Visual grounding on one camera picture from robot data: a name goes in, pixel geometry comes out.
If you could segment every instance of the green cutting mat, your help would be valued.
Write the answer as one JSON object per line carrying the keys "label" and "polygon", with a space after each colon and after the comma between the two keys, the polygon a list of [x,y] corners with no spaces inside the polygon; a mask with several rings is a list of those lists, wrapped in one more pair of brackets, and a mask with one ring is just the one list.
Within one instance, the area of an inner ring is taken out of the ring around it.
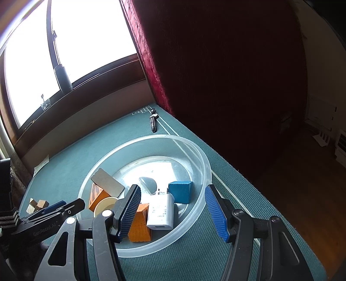
{"label": "green cutting mat", "polygon": [[[150,105],[129,114],[87,135],[50,159],[33,178],[20,207],[20,215],[26,215],[30,197],[44,199],[51,204],[77,198],[82,182],[92,167],[115,147],[132,139],[151,135],[150,107],[155,107],[158,118],[157,134],[178,135],[195,142],[207,155],[212,182],[236,208],[251,216],[268,219],[272,215],[283,216],[241,174],[229,165],[212,148],[189,131],[179,121],[157,105]],[[309,265],[315,281],[327,280],[325,270],[312,250],[283,218],[297,241]],[[128,281],[168,280],[219,280],[230,245],[219,238],[211,217],[205,208],[191,229],[167,248],[151,255],[121,258]],[[259,243],[254,240],[253,259],[249,280],[256,280]],[[88,244],[88,259],[92,280],[97,280],[92,246]]]}

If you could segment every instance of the window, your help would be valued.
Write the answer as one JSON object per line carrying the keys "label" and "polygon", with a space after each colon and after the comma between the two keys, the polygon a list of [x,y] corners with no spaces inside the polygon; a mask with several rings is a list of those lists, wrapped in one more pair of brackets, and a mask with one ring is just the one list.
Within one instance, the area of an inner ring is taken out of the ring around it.
{"label": "window", "polygon": [[[43,103],[42,94],[47,100],[59,91],[47,41],[47,3],[17,27],[5,50],[6,87],[18,128]],[[117,0],[52,0],[51,23],[70,82],[136,53]]]}

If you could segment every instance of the white wall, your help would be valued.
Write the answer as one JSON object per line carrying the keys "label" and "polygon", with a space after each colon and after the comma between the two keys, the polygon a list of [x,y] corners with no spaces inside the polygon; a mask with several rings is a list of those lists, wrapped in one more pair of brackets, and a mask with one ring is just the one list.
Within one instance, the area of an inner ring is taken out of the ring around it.
{"label": "white wall", "polygon": [[[308,93],[317,100],[310,116],[331,124],[330,136],[335,139],[339,129],[346,130],[346,50],[328,23],[303,0],[294,0],[304,35]],[[336,106],[330,122],[331,107]]]}
{"label": "white wall", "polygon": [[132,111],[153,103],[146,80],[120,89],[88,105],[55,127],[39,140],[22,158],[33,171],[49,155],[52,157],[88,133]]}

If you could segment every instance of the transparent plastic bowl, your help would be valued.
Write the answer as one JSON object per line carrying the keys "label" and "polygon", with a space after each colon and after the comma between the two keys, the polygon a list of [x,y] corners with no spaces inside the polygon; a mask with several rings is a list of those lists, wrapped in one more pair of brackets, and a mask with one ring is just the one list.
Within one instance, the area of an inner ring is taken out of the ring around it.
{"label": "transparent plastic bowl", "polygon": [[[153,230],[150,242],[132,243],[128,238],[117,244],[119,257],[138,257],[155,253],[183,236],[196,222],[206,204],[204,190],[211,183],[211,168],[207,156],[192,141],[172,135],[151,135],[134,139],[113,149],[91,169],[80,188],[78,198],[86,204],[92,186],[91,176],[104,169],[127,190],[132,184],[140,186],[142,203],[147,203],[155,186],[143,184],[143,178],[152,178],[157,186],[168,187],[172,181],[193,182],[189,204],[175,204],[174,229]],[[88,208],[77,214],[77,218],[92,218]]]}

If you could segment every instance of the blue wooden cube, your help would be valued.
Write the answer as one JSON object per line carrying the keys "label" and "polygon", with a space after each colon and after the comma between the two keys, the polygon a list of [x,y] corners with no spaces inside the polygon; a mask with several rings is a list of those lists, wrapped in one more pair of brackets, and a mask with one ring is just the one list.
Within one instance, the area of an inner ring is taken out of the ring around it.
{"label": "blue wooden cube", "polygon": [[189,204],[192,181],[174,181],[168,184],[168,192],[174,196],[175,203]]}

